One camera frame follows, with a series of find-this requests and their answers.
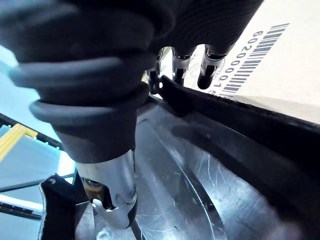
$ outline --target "scratched metal surface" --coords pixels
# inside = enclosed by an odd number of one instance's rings
[[[135,158],[136,221],[147,240],[300,240],[299,216],[320,206],[308,197],[320,189],[296,166],[198,113],[144,106]],[[135,239],[99,216],[95,229],[98,240]]]

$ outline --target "printed number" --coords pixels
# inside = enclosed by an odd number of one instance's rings
[[[208,92],[208,94],[215,95],[215,94],[216,94],[216,91],[210,90],[210,91]]]
[[[227,74],[229,74],[229,73],[231,73],[233,70],[235,70],[235,69],[232,68],[232,67],[229,67],[229,68],[227,68],[227,69],[225,70],[225,72],[226,72]]]
[[[248,41],[248,44],[253,44],[258,40],[258,38],[252,38]]]
[[[224,80],[226,80],[227,78],[228,78],[227,75],[223,75],[223,76],[221,76],[221,77],[219,78],[219,80],[220,80],[220,81],[224,81]]]
[[[244,46],[243,48],[242,48],[242,50],[241,51],[243,51],[243,50],[246,50],[246,51],[248,51],[249,49],[251,49],[252,48],[252,45],[250,45],[250,47],[249,48],[247,48],[246,46]]]
[[[255,34],[253,34],[253,36],[256,37],[256,36],[259,36],[259,35],[261,35],[263,33],[264,33],[263,31],[257,31]]]
[[[235,65],[238,65],[240,63],[240,61],[239,60],[236,60],[236,61],[233,61],[232,63],[231,63],[231,65],[232,66],[235,66]]]
[[[246,53],[245,53],[245,52],[242,52],[242,53],[239,53],[239,54],[236,56],[236,58],[237,58],[237,59],[241,59],[241,58],[243,58],[245,55],[246,55]]]

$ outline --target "yellow rail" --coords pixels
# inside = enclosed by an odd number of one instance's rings
[[[24,135],[35,138],[38,133],[17,123],[0,138],[0,162]]]

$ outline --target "cardboard box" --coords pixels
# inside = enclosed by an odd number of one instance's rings
[[[320,1],[265,0],[218,69],[197,80],[204,46],[194,51],[185,86],[320,124]],[[172,76],[171,54],[161,71]]]

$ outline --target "barcode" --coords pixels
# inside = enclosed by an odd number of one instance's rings
[[[244,63],[240,66],[239,70],[233,75],[231,80],[228,82],[229,84],[223,88],[223,92],[231,93],[231,95],[225,96],[232,97],[233,94],[237,93],[241,86],[246,82],[248,77],[250,77],[254,70],[259,66],[263,58],[272,49],[288,25],[289,23],[285,23],[275,25],[270,28],[266,35],[257,44],[255,49],[251,52],[246,61],[244,61]]]

